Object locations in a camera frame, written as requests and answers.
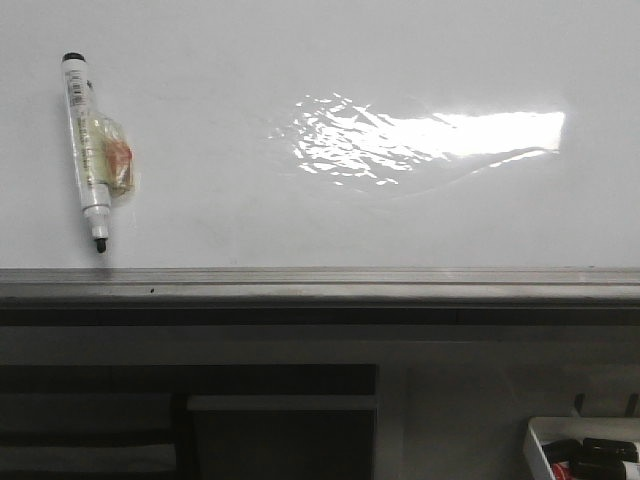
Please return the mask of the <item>white whiteboard marker with tape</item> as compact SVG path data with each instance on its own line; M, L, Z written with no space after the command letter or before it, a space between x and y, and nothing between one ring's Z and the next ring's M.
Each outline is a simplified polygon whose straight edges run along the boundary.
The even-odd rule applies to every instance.
M98 253L107 250L112 200L134 190L134 156L121 125L96 106L86 58L76 52L61 61L80 207Z

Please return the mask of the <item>white plastic tray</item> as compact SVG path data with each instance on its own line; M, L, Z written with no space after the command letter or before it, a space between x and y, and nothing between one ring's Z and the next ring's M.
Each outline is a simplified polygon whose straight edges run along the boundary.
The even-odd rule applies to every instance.
M523 453L532 477L555 478L542 446L551 442L585 437L629 442L639 441L638 418L533 417L524 437Z

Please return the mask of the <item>black hook left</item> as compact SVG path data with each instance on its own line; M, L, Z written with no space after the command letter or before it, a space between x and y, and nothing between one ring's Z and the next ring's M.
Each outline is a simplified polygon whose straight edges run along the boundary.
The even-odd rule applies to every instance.
M578 393L573 400L571 415L574 417L581 417L583 415L583 408L586 399L585 393Z

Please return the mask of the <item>black hook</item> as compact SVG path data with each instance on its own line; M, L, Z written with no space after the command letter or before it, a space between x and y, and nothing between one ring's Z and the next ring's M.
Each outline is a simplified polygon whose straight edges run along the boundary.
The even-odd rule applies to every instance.
M636 415L636 411L639 407L639 394L632 393L627 400L627 404L624 411L626 418L632 418Z
M585 393L578 393L573 400L571 415L574 417L581 417L583 415L583 408L586 399Z

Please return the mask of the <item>red and white marker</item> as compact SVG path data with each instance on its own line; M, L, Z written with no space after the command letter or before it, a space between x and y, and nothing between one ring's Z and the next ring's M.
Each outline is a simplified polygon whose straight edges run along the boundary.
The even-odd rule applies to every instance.
M582 448L582 444L575 439L558 440L542 446L542 451L556 480L571 480L570 460Z

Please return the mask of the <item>black hook right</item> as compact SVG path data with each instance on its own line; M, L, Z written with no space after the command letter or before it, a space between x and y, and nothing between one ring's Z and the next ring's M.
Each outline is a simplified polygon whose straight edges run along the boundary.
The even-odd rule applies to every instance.
M624 411L626 418L632 418L636 415L636 411L639 407L639 394L632 393L627 400L627 404Z

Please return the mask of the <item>black clip in tray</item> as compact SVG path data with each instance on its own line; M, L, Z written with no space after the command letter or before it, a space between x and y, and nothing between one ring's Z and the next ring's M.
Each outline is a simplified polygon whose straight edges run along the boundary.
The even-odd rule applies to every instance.
M585 438L569 468L577 479L639 480L639 442Z

